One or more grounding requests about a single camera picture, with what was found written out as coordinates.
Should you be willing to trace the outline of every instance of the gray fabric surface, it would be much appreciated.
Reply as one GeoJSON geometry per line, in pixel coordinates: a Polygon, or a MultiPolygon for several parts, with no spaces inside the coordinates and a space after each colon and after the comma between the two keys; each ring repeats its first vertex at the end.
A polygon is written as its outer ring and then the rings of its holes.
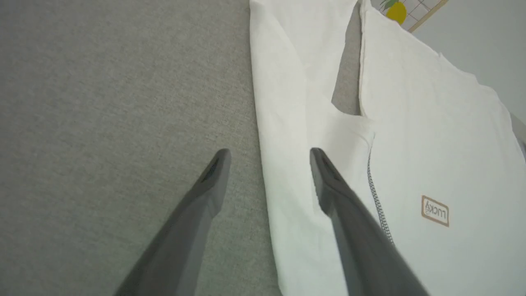
{"type": "Polygon", "coordinates": [[[111,295],[222,147],[230,180],[196,295],[280,295],[247,0],[2,1],[0,94],[1,295],[111,295]]]}

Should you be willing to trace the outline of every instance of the white wall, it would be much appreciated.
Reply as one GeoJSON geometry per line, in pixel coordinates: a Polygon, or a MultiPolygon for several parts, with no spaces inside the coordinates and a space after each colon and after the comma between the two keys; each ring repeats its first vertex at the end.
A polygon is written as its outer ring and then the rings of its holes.
{"type": "Polygon", "coordinates": [[[449,0],[414,35],[526,123],[526,0],[449,0]]]}

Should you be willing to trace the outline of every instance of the wooden frame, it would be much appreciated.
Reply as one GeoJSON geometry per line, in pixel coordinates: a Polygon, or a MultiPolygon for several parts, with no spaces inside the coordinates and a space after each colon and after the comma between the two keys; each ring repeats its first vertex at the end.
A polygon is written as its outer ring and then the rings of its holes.
{"type": "Polygon", "coordinates": [[[428,18],[430,18],[437,10],[439,10],[444,4],[446,4],[448,0],[442,0],[440,1],[433,9],[431,9],[423,18],[421,18],[411,29],[409,29],[410,33],[413,33],[414,30],[416,30],[418,27],[420,27],[421,24],[423,24],[425,21],[427,21],[428,18]]]}

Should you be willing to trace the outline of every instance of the folded white fabric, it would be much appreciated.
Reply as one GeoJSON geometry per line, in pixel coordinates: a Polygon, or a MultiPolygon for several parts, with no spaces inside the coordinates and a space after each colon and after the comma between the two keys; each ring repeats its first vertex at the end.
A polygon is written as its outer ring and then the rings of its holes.
{"type": "Polygon", "coordinates": [[[250,48],[272,247],[284,296],[347,295],[330,220],[312,182],[320,147],[372,214],[372,122],[331,103],[356,0],[252,0],[250,48]]]}
{"type": "Polygon", "coordinates": [[[362,4],[376,190],[431,295],[526,293],[526,165],[497,94],[362,4]]]}

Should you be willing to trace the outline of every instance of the pineapple print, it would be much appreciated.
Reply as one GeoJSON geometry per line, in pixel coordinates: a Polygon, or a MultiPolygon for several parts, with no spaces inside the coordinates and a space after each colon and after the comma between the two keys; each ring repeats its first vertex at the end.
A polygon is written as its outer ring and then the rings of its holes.
{"type": "Polygon", "coordinates": [[[383,0],[380,7],[383,6],[383,10],[388,9],[386,17],[398,22],[400,25],[404,23],[407,16],[406,7],[399,0],[383,0]]]}

